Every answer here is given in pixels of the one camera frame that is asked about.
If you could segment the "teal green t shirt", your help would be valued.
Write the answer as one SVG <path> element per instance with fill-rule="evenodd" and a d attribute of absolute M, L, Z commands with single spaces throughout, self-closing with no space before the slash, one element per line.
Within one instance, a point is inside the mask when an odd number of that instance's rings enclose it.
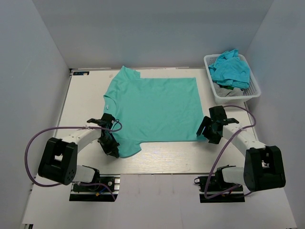
<path fill-rule="evenodd" d="M 121 158 L 140 152 L 141 143 L 205 140 L 196 134 L 203 110 L 195 78 L 141 78 L 123 66 L 103 97 L 104 112 L 122 124 L 113 133 Z"/>

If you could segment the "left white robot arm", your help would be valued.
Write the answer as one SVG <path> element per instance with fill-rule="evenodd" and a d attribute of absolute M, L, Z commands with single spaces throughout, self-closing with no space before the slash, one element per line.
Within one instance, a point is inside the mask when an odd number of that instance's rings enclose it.
<path fill-rule="evenodd" d="M 101 119 L 87 121 L 93 127 L 78 127 L 77 131 L 64 138 L 50 138 L 45 146 L 38 169 L 40 177 L 68 185 L 81 182 L 89 190 L 100 187 L 99 171 L 77 164 L 78 153 L 93 141 L 97 141 L 108 156 L 119 157 L 120 145 L 114 138 L 112 126 L 117 121 L 111 114 L 104 113 Z"/>

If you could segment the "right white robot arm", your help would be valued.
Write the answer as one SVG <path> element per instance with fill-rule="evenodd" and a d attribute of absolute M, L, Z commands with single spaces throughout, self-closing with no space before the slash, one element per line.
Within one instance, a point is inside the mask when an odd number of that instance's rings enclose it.
<path fill-rule="evenodd" d="M 217 156 L 209 175 L 203 177 L 202 192 L 207 199 L 228 194 L 240 186 L 246 186 L 250 192 L 282 188 L 286 185 L 281 150 L 277 146 L 267 146 L 247 132 L 253 123 L 240 126 L 235 118 L 227 117 L 225 106 L 209 109 L 209 116 L 203 118 L 197 130 L 197 136 L 205 137 L 211 144 L 227 142 Z M 218 167 L 217 163 L 225 149 L 233 144 L 244 156 L 244 166 Z"/>

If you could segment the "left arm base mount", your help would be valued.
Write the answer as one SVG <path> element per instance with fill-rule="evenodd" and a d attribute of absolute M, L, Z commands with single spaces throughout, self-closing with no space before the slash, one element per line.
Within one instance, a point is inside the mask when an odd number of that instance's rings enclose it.
<path fill-rule="evenodd" d="M 114 202 L 119 194 L 120 175 L 100 175 L 90 186 L 72 184 L 71 202 Z"/>

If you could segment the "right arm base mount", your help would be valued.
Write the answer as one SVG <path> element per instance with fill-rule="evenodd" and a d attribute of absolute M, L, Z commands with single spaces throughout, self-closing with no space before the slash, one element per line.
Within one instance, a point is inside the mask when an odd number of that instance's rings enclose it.
<path fill-rule="evenodd" d="M 194 179 L 194 184 L 199 187 L 199 198 L 200 198 L 200 203 L 243 203 L 245 202 L 245 197 L 244 197 L 244 190 L 242 186 L 239 186 L 238 188 L 234 190 L 230 190 L 228 192 L 225 192 L 221 195 L 218 195 L 214 198 L 207 199 L 204 196 L 204 189 L 205 189 L 205 184 L 208 179 L 208 176 L 200 176 Z M 219 187 L 219 185 L 216 183 L 215 177 L 212 176 L 208 189 L 207 189 L 207 196 L 212 196 L 214 194 L 217 194 L 221 191 L 224 191 L 228 188 L 233 187 L 234 184 L 229 184 L 226 185 L 223 189 Z"/>

